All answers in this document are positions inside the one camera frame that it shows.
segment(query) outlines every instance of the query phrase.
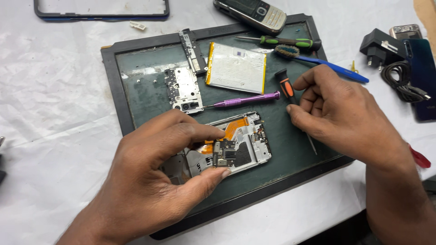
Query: fingernail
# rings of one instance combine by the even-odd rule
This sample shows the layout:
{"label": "fingernail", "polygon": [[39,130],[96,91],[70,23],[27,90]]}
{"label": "fingernail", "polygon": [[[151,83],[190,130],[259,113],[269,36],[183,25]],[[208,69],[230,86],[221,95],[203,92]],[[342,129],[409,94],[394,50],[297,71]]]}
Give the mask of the fingernail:
{"label": "fingernail", "polygon": [[229,176],[232,173],[232,171],[230,169],[227,169],[226,171],[224,171],[221,175],[222,179],[225,179],[227,176]]}

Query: blue phone back cover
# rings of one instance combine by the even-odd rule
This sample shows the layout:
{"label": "blue phone back cover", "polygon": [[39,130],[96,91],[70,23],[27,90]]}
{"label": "blue phone back cover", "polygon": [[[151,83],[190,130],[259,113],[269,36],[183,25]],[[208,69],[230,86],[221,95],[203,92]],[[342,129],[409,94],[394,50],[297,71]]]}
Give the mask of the blue phone back cover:
{"label": "blue phone back cover", "polygon": [[406,48],[406,60],[412,67],[411,85],[420,88],[432,98],[415,104],[419,121],[436,120],[436,67],[430,43],[426,39],[404,39],[410,43]]}

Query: brush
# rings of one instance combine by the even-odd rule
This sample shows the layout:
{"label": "brush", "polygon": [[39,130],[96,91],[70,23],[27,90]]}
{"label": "brush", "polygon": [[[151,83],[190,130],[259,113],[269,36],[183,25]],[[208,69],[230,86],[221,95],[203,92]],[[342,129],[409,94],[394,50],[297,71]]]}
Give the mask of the brush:
{"label": "brush", "polygon": [[277,45],[275,48],[275,53],[286,58],[286,59],[296,59],[296,60],[301,60],[301,61],[307,61],[310,63],[314,63],[314,64],[324,64],[324,65],[328,65],[333,71],[335,71],[338,74],[341,74],[347,78],[359,81],[359,82],[369,82],[369,79],[359,75],[356,72],[352,72],[350,70],[347,70],[343,67],[340,67],[338,65],[332,64],[330,62],[327,61],[323,61],[321,59],[314,59],[314,58],[309,58],[309,57],[304,57],[304,56],[300,56],[300,50],[297,47],[294,46],[289,46],[289,45]]}

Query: purple screwdriver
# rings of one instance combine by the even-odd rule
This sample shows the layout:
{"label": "purple screwdriver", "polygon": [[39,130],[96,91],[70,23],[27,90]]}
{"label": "purple screwdriver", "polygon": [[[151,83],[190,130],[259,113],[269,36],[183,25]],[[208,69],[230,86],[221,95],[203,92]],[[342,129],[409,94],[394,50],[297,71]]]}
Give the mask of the purple screwdriver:
{"label": "purple screwdriver", "polygon": [[203,108],[228,107],[228,106],[234,106],[234,105],[242,105],[242,104],[245,104],[248,102],[271,100],[271,99],[280,99],[280,92],[275,91],[274,93],[265,94],[265,95],[258,95],[258,96],[249,97],[249,98],[228,99],[228,100],[217,102],[213,105],[204,106]]}

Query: black cable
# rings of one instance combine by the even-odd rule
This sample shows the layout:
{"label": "black cable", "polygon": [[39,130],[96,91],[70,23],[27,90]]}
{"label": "black cable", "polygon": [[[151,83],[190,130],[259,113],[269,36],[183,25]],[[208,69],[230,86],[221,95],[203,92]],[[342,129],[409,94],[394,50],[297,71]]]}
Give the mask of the black cable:
{"label": "black cable", "polygon": [[[404,102],[417,103],[431,99],[427,92],[410,85],[410,70],[411,67],[407,61],[392,63],[383,69],[381,78],[395,89],[400,99]],[[393,72],[398,74],[398,80],[392,77]]]}

